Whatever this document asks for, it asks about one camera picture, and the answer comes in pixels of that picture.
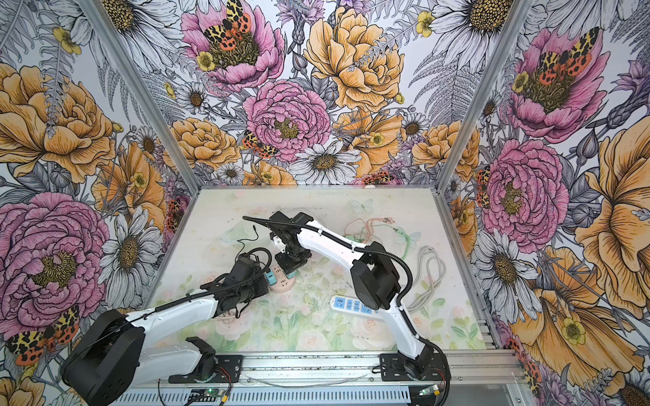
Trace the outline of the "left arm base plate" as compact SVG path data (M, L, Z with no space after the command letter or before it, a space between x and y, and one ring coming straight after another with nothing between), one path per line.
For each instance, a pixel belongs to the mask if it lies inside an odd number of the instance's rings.
M215 355L200 360L190 373L173 375L171 384L238 383L243 369L243 355Z

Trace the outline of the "round pink power strip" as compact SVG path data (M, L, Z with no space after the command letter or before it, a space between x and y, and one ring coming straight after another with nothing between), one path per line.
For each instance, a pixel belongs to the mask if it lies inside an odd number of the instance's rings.
M269 289L275 293L286 293L296 284L296 277L288 277L284 270L277 265L271 267L266 276Z

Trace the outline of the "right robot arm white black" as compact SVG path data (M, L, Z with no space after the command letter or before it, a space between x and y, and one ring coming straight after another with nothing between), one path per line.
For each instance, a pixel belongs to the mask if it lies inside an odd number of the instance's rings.
M396 344L399 368L409 378L450 381L447 356L418 333L403 303L413 285L413 275L404 260L380 243L364 245L348 240L303 212L288 218L277 211L257 223L270 230L279 249L275 259L283 271L294 272L317 253L350 272L357 299L383 320Z

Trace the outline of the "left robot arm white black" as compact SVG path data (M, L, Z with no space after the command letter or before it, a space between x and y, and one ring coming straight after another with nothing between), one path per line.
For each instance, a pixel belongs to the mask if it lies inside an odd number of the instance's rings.
M159 342L196 323L242 313L268 292L268 262L255 254L239 255L230 272L192 294L144 311L106 311L91 325L62 363L64 383L89 405L109 405L130 387L167 377L208 382L231 381L215 349L198 337L169 347Z

